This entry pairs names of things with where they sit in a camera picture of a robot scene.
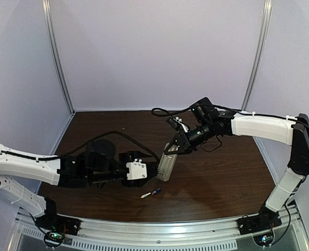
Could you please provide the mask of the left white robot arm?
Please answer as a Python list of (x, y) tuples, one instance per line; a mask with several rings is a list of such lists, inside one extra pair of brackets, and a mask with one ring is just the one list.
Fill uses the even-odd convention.
[(0, 144), (0, 194), (29, 212), (38, 223), (56, 224), (60, 221), (56, 203), (35, 196), (23, 185), (12, 181), (17, 176), (38, 180), (63, 188), (84, 188), (119, 180), (127, 187), (142, 187), (158, 173), (158, 161), (146, 162), (155, 154), (128, 151), (115, 158), (116, 146), (109, 140), (97, 139), (83, 145), (84, 152), (74, 155), (36, 155)]

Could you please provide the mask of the left aluminium frame post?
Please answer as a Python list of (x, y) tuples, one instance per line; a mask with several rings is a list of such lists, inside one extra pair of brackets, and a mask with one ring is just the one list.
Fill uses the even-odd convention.
[(61, 92), (68, 110), (68, 113), (72, 116), (75, 113), (70, 94), (66, 85), (66, 80), (64, 76), (64, 72), (62, 69), (61, 58), (59, 55), (57, 40), (55, 36), (54, 26), (53, 26), (53, 18), (51, 12), (51, 1), (50, 0), (42, 0), (42, 9), (45, 18), (45, 23), (47, 26), (47, 33), (51, 48), (52, 60), (55, 67), (57, 79), (60, 84)]

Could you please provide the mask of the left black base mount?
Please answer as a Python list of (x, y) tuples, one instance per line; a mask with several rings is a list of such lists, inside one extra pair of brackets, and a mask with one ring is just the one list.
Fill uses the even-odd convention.
[(43, 242), (48, 248), (60, 247), (66, 240), (67, 235), (76, 236), (81, 226), (81, 220), (61, 215), (38, 218), (31, 217), (35, 226), (43, 234)]

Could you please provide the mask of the grey remote control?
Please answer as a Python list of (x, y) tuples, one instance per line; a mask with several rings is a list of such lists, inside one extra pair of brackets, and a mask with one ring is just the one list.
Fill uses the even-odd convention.
[(156, 178), (164, 182), (169, 181), (176, 159), (176, 154), (166, 155), (165, 153), (162, 153)]

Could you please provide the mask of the white gold AAA battery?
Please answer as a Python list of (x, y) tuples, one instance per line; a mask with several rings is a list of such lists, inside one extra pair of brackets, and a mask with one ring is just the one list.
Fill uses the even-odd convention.
[(141, 195), (140, 198), (144, 199), (144, 198), (150, 196), (151, 194), (152, 194), (151, 192), (145, 193), (145, 194)]

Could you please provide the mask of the front aluminium rail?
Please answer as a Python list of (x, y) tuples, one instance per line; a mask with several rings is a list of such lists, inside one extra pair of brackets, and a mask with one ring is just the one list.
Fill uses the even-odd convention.
[(275, 244), (256, 244), (260, 232), (241, 235), (238, 217), (179, 223), (116, 222), (81, 219), (76, 235), (57, 250), (309, 250), (296, 205), (280, 211), (281, 226), (268, 232)]

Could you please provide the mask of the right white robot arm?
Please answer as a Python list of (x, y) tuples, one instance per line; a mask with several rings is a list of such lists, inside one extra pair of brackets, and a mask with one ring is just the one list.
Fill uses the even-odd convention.
[(199, 123), (192, 130), (183, 124), (175, 112), (169, 114), (166, 120), (177, 134), (163, 151), (161, 165), (167, 166), (163, 174), (165, 180), (169, 179), (178, 155), (192, 153), (214, 136), (251, 136), (277, 141), (291, 147), (287, 169), (256, 217), (257, 223), (271, 225), (278, 217), (279, 210), (309, 175), (308, 116), (301, 113), (297, 117), (281, 117), (229, 108), (218, 111), (218, 107), (207, 97), (191, 105), (189, 110)]

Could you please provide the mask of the aluminium frame post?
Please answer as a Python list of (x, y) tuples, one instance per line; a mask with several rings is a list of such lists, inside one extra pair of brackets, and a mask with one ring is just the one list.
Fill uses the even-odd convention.
[(59, 55), (57, 40), (55, 36), (54, 26), (53, 26), (53, 18), (51, 12), (51, 1), (50, 0), (42, 0), (42, 9), (45, 18), (45, 23), (47, 26), (47, 33), (51, 48), (52, 60), (55, 67), (57, 79), (60, 84), (61, 92), (68, 110), (68, 113), (72, 116), (75, 113), (70, 94), (66, 85), (66, 80), (64, 76), (64, 72), (62, 69), (61, 58)]
[(264, 47), (267, 41), (267, 36), (269, 32), (270, 27), (270, 21), (271, 21), (271, 15), (272, 15), (272, 0), (265, 0), (264, 1), (264, 7), (263, 12), (261, 16), (261, 24), (260, 24), (260, 31), (256, 46), (256, 52), (254, 56), (254, 61), (252, 64), (249, 81), (247, 85), (247, 89), (245, 92), (244, 100), (241, 106), (241, 109), (246, 110), (248, 103), (250, 101), (254, 85), (256, 83), (258, 71), (261, 65), (262, 60), (262, 54), (264, 51)]

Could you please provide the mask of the right aluminium frame post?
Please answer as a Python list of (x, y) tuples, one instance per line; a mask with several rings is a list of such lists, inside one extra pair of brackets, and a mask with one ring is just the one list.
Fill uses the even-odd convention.
[(252, 64), (249, 81), (247, 85), (247, 89), (245, 92), (244, 100), (241, 106), (241, 109), (246, 110), (248, 103), (250, 101), (254, 85), (256, 83), (258, 71), (261, 65), (262, 60), (262, 54), (264, 51), (264, 47), (267, 41), (267, 36), (269, 32), (270, 27), (270, 21), (271, 21), (271, 15), (272, 15), (272, 0), (265, 0), (264, 1), (264, 7), (263, 12), (261, 16), (261, 24), (260, 24), (260, 31), (256, 46), (256, 52), (254, 56), (254, 61)]

